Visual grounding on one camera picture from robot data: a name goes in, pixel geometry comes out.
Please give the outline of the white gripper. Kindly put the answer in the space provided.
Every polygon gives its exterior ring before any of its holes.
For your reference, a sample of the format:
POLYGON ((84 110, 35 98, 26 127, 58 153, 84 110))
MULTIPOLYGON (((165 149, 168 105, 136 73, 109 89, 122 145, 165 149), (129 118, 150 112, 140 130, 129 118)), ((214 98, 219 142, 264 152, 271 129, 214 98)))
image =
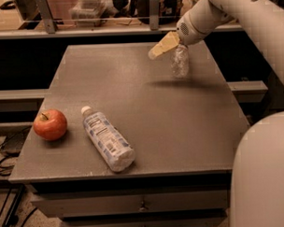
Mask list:
POLYGON ((233 18, 223 10, 215 7, 209 0, 199 0, 177 22, 177 31, 169 31, 149 51, 151 60, 178 46, 194 45, 212 33, 217 27, 232 21, 233 18))

